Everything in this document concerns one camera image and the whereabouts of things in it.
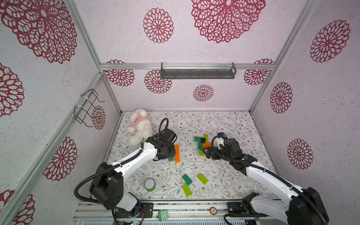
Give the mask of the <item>dark green lego brick top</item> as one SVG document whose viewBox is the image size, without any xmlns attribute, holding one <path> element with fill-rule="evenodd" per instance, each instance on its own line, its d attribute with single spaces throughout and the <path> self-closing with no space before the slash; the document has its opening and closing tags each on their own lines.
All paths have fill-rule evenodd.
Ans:
<svg viewBox="0 0 360 225">
<path fill-rule="evenodd" d="M 198 150 L 198 151 L 202 151 L 202 150 L 203 150 L 203 143 L 202 143 L 202 142 L 198 142 L 198 143 L 197 143 L 197 150 Z"/>
</svg>

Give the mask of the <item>orange lego brick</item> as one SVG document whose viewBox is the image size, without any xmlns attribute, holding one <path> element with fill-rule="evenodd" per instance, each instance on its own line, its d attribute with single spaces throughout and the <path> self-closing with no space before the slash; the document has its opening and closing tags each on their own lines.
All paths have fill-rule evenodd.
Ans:
<svg viewBox="0 0 360 225">
<path fill-rule="evenodd" d="M 176 152 L 175 155 L 179 157 L 180 156 L 180 147 L 179 147 L 179 145 L 175 145 L 174 147 L 175 147 L 175 152 Z"/>
<path fill-rule="evenodd" d="M 212 147 L 212 144 L 210 142 L 206 142 L 206 143 L 202 144 L 203 149 L 208 148 L 208 147 Z"/>
<path fill-rule="evenodd" d="M 175 161 L 175 163 L 180 163 L 180 155 L 179 154 L 175 155 L 174 161 Z"/>
</svg>

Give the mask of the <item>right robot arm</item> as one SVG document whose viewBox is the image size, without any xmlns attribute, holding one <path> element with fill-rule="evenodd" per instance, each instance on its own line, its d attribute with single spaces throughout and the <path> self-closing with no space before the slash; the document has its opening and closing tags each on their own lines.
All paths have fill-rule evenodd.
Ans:
<svg viewBox="0 0 360 225">
<path fill-rule="evenodd" d="M 259 182 L 278 199 L 273 200 L 252 192 L 239 206 L 229 205 L 224 217 L 272 217 L 287 225 L 327 225 L 330 221 L 319 193 L 304 189 L 265 168 L 255 157 L 244 154 L 234 138 L 218 133 L 203 148 L 208 159 L 224 160 L 236 171 Z"/>
</svg>

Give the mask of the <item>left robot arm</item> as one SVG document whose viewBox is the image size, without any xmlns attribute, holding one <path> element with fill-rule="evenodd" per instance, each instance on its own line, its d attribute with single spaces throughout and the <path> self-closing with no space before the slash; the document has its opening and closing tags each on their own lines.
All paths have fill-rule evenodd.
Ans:
<svg viewBox="0 0 360 225">
<path fill-rule="evenodd" d="M 169 120 L 164 118 L 159 132 L 147 138 L 141 146 L 120 161 L 100 164 L 96 173 L 81 181 L 74 189 L 74 196 L 85 202 L 103 205 L 112 212 L 122 209 L 135 217 L 141 212 L 141 201 L 131 193 L 124 192 L 124 182 L 138 168 L 148 161 L 159 161 L 176 155 L 174 143 L 177 135 L 168 128 Z"/>
</svg>

